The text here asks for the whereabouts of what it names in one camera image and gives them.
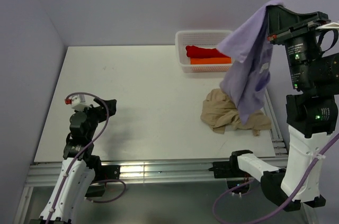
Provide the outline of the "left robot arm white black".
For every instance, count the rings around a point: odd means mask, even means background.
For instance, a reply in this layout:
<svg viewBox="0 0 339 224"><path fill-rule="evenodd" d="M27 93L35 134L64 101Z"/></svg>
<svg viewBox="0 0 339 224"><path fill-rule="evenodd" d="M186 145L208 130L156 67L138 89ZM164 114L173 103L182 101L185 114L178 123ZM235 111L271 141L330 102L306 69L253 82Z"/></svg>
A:
<svg viewBox="0 0 339 224"><path fill-rule="evenodd" d="M93 181L103 176L99 156L92 154L95 134L99 123L108 125L108 120L116 114L116 100L94 98L98 105L86 105L80 96L65 100L74 114L70 117L69 134L63 152L63 161L52 195L40 213L39 218L30 223L75 223L76 210Z"/></svg>

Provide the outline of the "white plastic basket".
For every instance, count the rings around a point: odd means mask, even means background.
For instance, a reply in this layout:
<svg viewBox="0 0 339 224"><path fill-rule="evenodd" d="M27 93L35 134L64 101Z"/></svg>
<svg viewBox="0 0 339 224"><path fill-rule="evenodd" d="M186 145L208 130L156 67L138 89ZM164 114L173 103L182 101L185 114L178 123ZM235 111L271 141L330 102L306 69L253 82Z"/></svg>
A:
<svg viewBox="0 0 339 224"><path fill-rule="evenodd" d="M217 51L229 30L186 30L175 35L178 62L185 73L226 72L232 59Z"/></svg>

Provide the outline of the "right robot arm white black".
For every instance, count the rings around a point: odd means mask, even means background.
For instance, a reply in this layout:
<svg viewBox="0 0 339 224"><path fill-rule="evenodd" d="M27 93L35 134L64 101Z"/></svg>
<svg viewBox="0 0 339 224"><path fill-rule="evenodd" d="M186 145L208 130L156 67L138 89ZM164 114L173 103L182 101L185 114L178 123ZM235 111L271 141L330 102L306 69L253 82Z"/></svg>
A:
<svg viewBox="0 0 339 224"><path fill-rule="evenodd" d="M286 111L290 142L286 168L277 168L257 158L250 150L235 151L229 170L235 176L248 173L257 179L265 197L285 211L301 205L323 207L319 177L324 155L332 142L338 118L338 54L327 55L321 48L324 36L333 33L338 42L338 24L327 14L299 14L281 5L267 10L268 40L285 47L293 88L287 95Z"/></svg>

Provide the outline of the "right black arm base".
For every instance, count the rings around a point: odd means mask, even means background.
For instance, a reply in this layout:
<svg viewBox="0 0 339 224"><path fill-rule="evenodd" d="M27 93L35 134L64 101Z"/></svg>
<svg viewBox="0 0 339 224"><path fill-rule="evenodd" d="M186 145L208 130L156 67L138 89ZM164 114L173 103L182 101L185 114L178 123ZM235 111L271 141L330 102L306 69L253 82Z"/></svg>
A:
<svg viewBox="0 0 339 224"><path fill-rule="evenodd" d="M230 161L223 161L223 162L213 162L212 167L208 169L209 172L213 172L213 176L215 179L222 179L222 178L236 178L241 180L247 180L250 178L250 175L240 169L233 170L231 168Z"/></svg>

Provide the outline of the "lilac t shirt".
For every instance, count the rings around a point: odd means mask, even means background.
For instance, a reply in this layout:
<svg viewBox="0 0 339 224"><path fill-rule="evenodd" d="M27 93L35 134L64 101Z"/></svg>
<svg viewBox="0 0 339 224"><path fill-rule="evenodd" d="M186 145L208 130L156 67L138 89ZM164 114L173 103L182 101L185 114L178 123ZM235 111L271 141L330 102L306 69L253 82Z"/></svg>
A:
<svg viewBox="0 0 339 224"><path fill-rule="evenodd" d="M265 89L270 81L273 44L267 40L269 6L283 5L271 0L217 45L217 50L233 60L220 83L238 110L242 124L264 106Z"/></svg>

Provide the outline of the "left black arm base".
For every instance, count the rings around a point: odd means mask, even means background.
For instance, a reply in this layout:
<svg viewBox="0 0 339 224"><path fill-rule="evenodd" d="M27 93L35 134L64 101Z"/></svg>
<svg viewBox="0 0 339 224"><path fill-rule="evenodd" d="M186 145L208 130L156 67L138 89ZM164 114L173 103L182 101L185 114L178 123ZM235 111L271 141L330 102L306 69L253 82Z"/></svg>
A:
<svg viewBox="0 0 339 224"><path fill-rule="evenodd" d="M120 176L120 165L103 165L98 175L95 175L85 196L87 198L102 197L106 191L106 183L99 183L103 180L117 180Z"/></svg>

